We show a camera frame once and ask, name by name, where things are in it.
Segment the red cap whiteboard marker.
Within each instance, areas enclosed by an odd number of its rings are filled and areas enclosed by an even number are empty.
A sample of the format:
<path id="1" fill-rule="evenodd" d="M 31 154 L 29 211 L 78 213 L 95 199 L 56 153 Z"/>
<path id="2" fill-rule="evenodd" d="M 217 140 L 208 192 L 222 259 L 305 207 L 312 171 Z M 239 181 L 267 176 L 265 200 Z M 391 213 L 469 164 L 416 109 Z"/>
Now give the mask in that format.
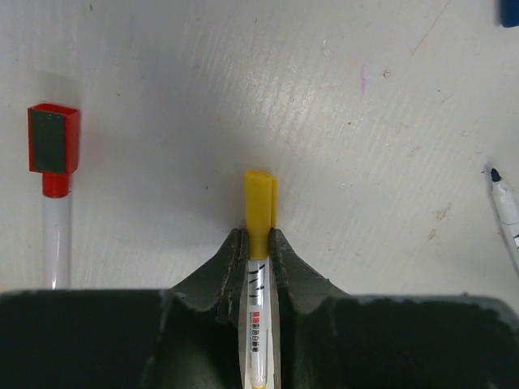
<path id="1" fill-rule="evenodd" d="M 71 189 L 79 166 L 81 112 L 52 103 L 28 108 L 29 170 L 42 179 L 42 266 L 47 289 L 71 287 Z"/>

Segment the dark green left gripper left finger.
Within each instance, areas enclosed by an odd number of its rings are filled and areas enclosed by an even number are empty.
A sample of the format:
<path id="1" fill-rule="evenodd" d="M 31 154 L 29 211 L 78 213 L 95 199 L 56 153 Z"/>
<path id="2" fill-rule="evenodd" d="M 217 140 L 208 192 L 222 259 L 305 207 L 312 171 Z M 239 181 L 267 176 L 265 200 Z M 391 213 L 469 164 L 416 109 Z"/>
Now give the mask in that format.
<path id="1" fill-rule="evenodd" d="M 239 302 L 248 241 L 170 289 L 32 290 L 1 296 L 4 388 L 240 388 Z"/>

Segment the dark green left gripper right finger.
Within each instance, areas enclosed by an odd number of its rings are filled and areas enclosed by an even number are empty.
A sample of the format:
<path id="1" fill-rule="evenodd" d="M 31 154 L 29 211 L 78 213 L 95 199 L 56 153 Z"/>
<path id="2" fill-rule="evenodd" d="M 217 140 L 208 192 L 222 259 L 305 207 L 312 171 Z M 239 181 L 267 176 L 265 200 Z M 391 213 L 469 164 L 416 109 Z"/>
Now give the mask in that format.
<path id="1" fill-rule="evenodd" d="M 515 388 L 518 316 L 493 297 L 352 295 L 269 234 L 279 388 Z"/>

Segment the blue cap marker pen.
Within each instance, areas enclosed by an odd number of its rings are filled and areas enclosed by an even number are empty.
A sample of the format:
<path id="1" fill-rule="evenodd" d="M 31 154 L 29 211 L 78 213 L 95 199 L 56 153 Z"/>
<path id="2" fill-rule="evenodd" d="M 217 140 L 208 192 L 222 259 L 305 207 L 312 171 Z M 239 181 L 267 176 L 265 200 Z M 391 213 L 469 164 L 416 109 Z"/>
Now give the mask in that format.
<path id="1" fill-rule="evenodd" d="M 491 197 L 513 270 L 518 275 L 518 205 L 511 189 L 495 168 L 490 169 Z"/>

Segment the blue marker cap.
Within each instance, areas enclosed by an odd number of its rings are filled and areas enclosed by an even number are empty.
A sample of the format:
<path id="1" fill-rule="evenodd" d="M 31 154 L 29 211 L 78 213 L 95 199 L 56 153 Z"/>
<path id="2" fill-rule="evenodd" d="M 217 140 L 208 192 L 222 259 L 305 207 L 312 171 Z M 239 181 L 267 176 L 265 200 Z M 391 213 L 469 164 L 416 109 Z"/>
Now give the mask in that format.
<path id="1" fill-rule="evenodd" d="M 499 0 L 500 23 L 504 28 L 519 26 L 519 0 Z"/>

